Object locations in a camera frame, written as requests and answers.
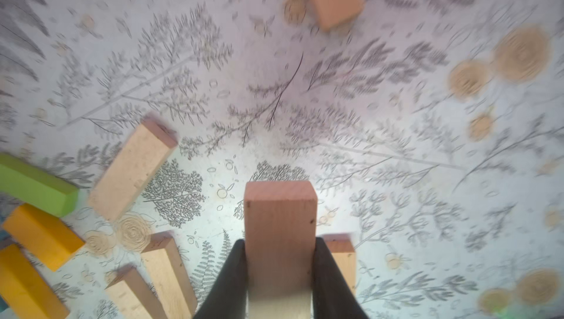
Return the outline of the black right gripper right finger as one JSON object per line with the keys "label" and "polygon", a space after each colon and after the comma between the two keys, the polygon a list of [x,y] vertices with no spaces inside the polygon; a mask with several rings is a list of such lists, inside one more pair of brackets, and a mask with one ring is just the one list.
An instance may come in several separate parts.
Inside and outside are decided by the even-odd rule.
{"label": "black right gripper right finger", "polygon": [[350,291],[322,238],[316,238],[312,278],[312,302],[315,319],[369,318]]}

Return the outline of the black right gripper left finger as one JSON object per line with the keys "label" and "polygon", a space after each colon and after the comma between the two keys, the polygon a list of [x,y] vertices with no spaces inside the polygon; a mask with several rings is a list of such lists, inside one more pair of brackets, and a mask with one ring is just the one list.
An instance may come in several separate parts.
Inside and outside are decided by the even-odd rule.
{"label": "black right gripper left finger", "polygon": [[245,241],[238,240],[229,253],[207,299],[194,319],[244,319],[248,289]]}

